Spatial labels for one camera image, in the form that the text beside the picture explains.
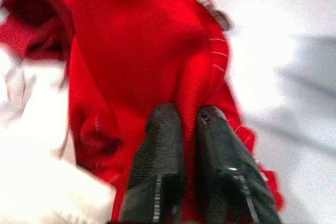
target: red knit fabric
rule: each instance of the red knit fabric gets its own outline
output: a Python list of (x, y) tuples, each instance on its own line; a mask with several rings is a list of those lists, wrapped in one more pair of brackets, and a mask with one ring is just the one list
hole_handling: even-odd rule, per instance
[[(146, 118), (156, 105), (173, 102), (184, 130), (188, 182), (183, 219), (202, 221), (194, 198), (198, 108), (213, 104), (223, 110), (251, 152), (255, 140), (252, 131), (242, 126), (224, 79), (228, 46), (222, 29), (195, 0), (62, 1), (75, 28), (69, 116), (76, 158), (79, 165), (117, 187), (112, 219), (119, 218), (132, 160), (144, 140)], [(22, 22), (13, 22), (17, 14), (7, 9), (11, 15), (0, 27), (0, 41), (20, 51), (15, 37), (3, 35)], [(46, 19), (45, 15), (34, 17)], [(45, 33), (43, 24), (36, 26), (35, 36)], [(44, 57), (49, 58), (47, 51)], [(280, 208), (283, 200), (274, 173), (264, 173)]]

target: white cloth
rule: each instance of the white cloth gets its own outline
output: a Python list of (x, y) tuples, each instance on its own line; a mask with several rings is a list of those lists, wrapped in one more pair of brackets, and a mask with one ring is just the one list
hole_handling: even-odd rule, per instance
[(64, 64), (19, 62), (0, 47), (0, 223), (101, 224), (115, 188), (75, 166)]

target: white fabric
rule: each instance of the white fabric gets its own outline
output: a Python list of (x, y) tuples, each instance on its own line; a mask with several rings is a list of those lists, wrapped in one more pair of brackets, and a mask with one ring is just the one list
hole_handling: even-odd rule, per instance
[(0, 223), (110, 220), (115, 188), (75, 166), (64, 64), (0, 47)]

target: red garment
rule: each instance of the red garment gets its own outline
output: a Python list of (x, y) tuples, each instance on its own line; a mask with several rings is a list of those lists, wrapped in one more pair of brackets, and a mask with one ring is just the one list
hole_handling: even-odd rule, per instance
[[(228, 45), (221, 27), (195, 0), (63, 1), (75, 28), (69, 116), (76, 158), (79, 165), (117, 187), (112, 219), (119, 218), (132, 160), (144, 140), (146, 118), (156, 105), (173, 102), (184, 130), (188, 182), (183, 219), (201, 221), (194, 198), (197, 109), (204, 104), (219, 107), (251, 152), (255, 140), (253, 132), (242, 126), (224, 80)], [(17, 14), (8, 9), (11, 15), (0, 27), (0, 41), (21, 51), (15, 37), (4, 40), (4, 31), (10, 33), (22, 22), (11, 21)], [(34, 35), (45, 32), (43, 24), (37, 24)], [(43, 54), (49, 58), (47, 50)], [(275, 175), (264, 173), (279, 209), (283, 199)]]

